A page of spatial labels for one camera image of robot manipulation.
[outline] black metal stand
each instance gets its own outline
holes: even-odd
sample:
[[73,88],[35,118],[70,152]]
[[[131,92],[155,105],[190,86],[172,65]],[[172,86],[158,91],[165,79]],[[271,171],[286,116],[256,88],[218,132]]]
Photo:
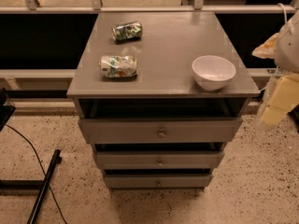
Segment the black metal stand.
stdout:
[[36,203],[34,205],[34,208],[31,212],[31,215],[28,219],[27,224],[36,223],[36,219],[38,217],[38,213],[41,207],[41,204],[43,203],[43,200],[46,195],[46,191],[50,185],[50,179],[54,173],[54,169],[57,163],[61,162],[60,150],[56,149],[54,151],[54,154],[52,156],[50,166],[48,168],[48,171],[46,172],[45,178],[43,181],[40,180],[0,180],[0,192],[1,193],[7,193],[7,192],[14,192],[17,194],[20,194],[21,191],[33,191],[33,190],[39,190],[37,197],[36,197]]

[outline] drawer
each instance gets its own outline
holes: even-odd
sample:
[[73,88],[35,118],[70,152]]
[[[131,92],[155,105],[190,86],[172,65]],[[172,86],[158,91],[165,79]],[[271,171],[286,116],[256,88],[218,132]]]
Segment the drawer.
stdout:
[[105,169],[214,169],[223,152],[95,152],[98,168]]
[[89,144],[229,142],[242,118],[193,119],[82,119],[79,127]]
[[212,175],[104,175],[111,189],[167,189],[207,187]]

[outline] soda can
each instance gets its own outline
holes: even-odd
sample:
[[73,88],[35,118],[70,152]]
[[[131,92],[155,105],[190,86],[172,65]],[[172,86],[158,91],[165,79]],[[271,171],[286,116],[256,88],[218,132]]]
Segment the soda can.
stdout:
[[112,27],[112,38],[115,41],[141,38],[141,36],[142,25],[139,21],[120,23]]
[[132,56],[102,56],[100,69],[105,77],[134,77],[138,73],[137,58]]

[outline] black cable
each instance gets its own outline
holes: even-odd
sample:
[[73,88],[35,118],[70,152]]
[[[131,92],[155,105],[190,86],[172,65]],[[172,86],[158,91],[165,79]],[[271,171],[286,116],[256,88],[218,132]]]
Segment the black cable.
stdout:
[[[24,140],[26,140],[26,141],[28,142],[28,144],[31,146],[31,148],[34,150],[34,153],[36,154],[38,163],[39,163],[39,165],[40,165],[40,167],[41,167],[41,170],[43,171],[43,174],[46,175],[45,169],[44,169],[43,165],[41,164],[41,160],[39,159],[38,154],[37,154],[36,149],[35,149],[35,147],[33,146],[33,144],[32,144],[32,143],[31,143],[31,142],[30,142],[24,135],[22,135],[19,131],[17,131],[16,129],[14,129],[13,127],[11,127],[11,126],[8,125],[8,124],[6,124],[6,126],[8,126],[9,129],[13,130],[15,133],[17,133],[18,135],[20,135]],[[58,202],[57,202],[57,200],[56,200],[56,197],[55,197],[54,192],[53,192],[52,188],[50,187],[50,185],[49,185],[49,189],[50,189],[50,192],[51,192],[51,194],[52,194],[52,197],[53,197],[53,199],[54,199],[54,201],[55,201],[55,204],[56,204],[56,206],[57,206],[57,209],[58,209],[58,211],[59,211],[59,213],[60,213],[60,216],[62,217],[64,223],[67,224],[67,222],[66,222],[66,220],[65,220],[65,218],[64,218],[63,212],[62,212],[62,210],[61,210],[61,208],[60,208],[60,206],[59,206],[59,204],[58,204]]]

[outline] terrazzo floor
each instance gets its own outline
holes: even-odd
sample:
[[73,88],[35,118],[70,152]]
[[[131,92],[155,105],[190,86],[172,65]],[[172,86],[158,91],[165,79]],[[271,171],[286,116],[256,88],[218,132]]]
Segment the terrazzo floor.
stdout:
[[[299,223],[299,134],[287,117],[264,133],[251,105],[225,149],[214,178],[200,189],[107,189],[72,109],[16,111],[7,124],[25,135],[47,169],[54,149],[63,161],[50,185],[67,223]],[[5,127],[0,132],[0,178],[43,178],[33,150]],[[0,196],[0,223],[27,223],[35,196]],[[37,223],[63,223],[47,193]]]

